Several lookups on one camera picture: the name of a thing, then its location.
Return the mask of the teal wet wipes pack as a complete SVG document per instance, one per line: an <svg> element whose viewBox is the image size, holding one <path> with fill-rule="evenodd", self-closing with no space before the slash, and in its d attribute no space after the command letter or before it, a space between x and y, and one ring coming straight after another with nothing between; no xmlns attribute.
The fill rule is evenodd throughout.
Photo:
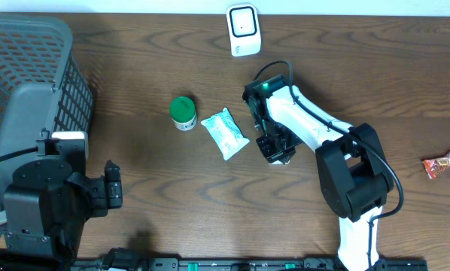
<svg viewBox="0 0 450 271"><path fill-rule="evenodd" d="M229 160L250 142L242 134L228 108L202 120L201 124L214 139L224 160Z"/></svg>

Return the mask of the orange tissue pack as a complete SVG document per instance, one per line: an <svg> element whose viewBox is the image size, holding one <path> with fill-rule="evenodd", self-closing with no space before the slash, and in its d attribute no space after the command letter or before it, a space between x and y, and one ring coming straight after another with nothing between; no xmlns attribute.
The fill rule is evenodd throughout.
<svg viewBox="0 0 450 271"><path fill-rule="evenodd" d="M276 160L271 165L287 165L290 160Z"/></svg>

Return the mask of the orange red candy bar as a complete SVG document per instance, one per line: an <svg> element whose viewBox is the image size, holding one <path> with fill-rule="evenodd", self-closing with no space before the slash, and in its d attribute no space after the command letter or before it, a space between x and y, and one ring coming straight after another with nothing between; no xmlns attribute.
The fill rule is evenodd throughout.
<svg viewBox="0 0 450 271"><path fill-rule="evenodd" d="M450 151L444 157L423 160L422 163L428 177L436 179L447 168L450 168Z"/></svg>

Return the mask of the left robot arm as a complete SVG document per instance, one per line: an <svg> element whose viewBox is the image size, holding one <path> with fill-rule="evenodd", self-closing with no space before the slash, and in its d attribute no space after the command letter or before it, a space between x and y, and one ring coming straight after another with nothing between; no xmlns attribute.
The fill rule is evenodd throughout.
<svg viewBox="0 0 450 271"><path fill-rule="evenodd" d="M27 163L13 173L4 194L0 270L70 270L85 223L123 204L120 168L88 178L60 160Z"/></svg>

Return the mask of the green lid white jar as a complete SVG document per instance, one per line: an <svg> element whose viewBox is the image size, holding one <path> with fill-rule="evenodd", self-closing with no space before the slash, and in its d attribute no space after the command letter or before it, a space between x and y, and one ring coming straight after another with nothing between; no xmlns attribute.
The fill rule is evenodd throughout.
<svg viewBox="0 0 450 271"><path fill-rule="evenodd" d="M172 100L169 113L173 123L180 131L188 131L194 128L197 122L196 107L192 99L179 96Z"/></svg>

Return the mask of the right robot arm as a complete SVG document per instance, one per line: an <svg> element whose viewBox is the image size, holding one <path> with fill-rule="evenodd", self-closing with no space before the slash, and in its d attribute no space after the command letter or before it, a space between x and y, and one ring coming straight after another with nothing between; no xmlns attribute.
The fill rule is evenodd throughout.
<svg viewBox="0 0 450 271"><path fill-rule="evenodd" d="M339 217L340 262L347 270L373 269L377 217L394 187L376 131L332 117L283 75L253 80L242 98L263 133L257 145L268 163L288 163L300 144L314 152L321 192Z"/></svg>

